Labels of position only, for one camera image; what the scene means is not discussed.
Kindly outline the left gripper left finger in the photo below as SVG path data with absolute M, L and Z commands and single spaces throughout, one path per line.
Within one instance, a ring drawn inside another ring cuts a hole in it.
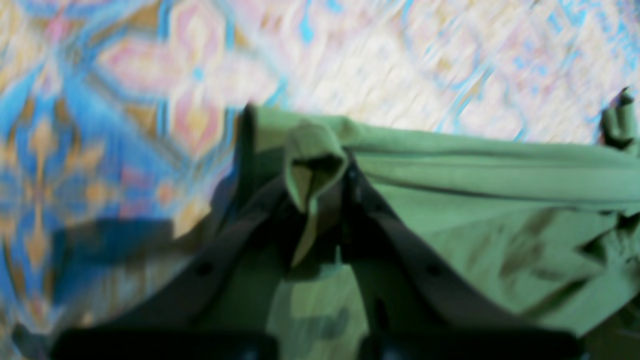
M 52 360 L 278 360 L 268 323 L 301 218 L 277 177 L 176 278 L 108 322 L 51 337 Z

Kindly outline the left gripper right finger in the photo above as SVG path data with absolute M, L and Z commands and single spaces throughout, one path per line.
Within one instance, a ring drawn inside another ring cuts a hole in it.
M 582 360 L 581 340 L 535 326 L 480 294 L 400 220 L 355 158 L 342 182 L 342 258 L 369 333 L 360 360 Z

